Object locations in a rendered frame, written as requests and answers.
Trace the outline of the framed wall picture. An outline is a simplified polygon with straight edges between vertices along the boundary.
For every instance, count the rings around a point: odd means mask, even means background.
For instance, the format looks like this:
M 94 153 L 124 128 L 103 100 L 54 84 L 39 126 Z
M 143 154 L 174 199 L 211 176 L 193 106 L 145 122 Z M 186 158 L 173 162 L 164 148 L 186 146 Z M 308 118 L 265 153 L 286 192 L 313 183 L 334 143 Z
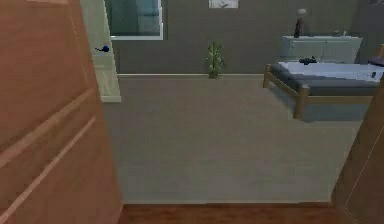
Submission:
M 209 0 L 209 7 L 212 9 L 236 9 L 239 7 L 239 0 Z

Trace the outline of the white framed window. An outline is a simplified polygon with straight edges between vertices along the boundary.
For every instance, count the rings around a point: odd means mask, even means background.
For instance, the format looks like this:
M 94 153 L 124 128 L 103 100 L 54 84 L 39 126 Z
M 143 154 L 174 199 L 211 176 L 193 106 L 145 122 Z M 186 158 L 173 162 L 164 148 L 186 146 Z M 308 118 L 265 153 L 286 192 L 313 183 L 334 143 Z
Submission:
M 162 0 L 105 0 L 112 40 L 162 40 Z

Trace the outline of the green house plant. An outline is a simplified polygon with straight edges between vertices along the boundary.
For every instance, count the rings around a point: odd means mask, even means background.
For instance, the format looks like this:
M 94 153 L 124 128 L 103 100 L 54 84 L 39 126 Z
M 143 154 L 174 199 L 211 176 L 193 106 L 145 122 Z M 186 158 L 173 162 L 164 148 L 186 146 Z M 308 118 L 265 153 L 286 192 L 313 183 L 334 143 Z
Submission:
M 225 61 L 223 58 L 223 46 L 212 42 L 208 46 L 207 55 L 207 69 L 210 79 L 218 79 L 222 69 L 225 67 Z

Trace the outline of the white chest of drawers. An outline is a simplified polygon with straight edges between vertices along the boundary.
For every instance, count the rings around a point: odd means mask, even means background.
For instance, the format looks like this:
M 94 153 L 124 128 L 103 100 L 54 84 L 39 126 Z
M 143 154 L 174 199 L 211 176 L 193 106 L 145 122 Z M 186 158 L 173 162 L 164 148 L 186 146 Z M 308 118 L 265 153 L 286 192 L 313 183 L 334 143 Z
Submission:
M 299 61 L 314 57 L 317 62 L 355 62 L 362 38 L 353 36 L 283 36 L 280 58 L 283 61 Z

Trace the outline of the wooden bed with grey mattress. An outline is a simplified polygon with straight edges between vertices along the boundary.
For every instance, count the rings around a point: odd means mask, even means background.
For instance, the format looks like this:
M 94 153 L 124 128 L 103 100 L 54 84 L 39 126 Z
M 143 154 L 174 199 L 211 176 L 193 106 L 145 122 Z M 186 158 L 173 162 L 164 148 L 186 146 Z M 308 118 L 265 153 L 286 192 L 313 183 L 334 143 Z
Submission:
M 384 58 L 384 44 L 374 57 Z M 293 118 L 301 119 L 308 104 L 368 104 L 383 79 L 384 67 L 369 63 L 280 61 L 265 65 L 262 87 L 273 83 L 285 92 L 294 101 Z

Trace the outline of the brown wooden room door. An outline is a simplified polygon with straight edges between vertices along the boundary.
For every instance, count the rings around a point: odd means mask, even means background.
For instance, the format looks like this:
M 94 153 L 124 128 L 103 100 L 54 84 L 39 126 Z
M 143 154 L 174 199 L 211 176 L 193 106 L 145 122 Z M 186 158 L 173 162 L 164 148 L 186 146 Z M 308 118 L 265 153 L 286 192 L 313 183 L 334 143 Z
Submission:
M 0 0 L 0 224 L 117 224 L 79 0 Z

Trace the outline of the white room door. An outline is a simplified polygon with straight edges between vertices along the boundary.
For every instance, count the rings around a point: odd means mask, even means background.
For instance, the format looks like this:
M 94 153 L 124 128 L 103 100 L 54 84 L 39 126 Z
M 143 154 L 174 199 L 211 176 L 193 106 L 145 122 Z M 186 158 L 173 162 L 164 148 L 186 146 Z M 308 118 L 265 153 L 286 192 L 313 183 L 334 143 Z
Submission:
M 100 98 L 104 103 L 120 103 L 122 99 L 105 1 L 80 0 L 80 4 L 99 86 Z M 102 48 L 104 45 L 110 48 L 109 52 L 95 50 L 96 47 Z

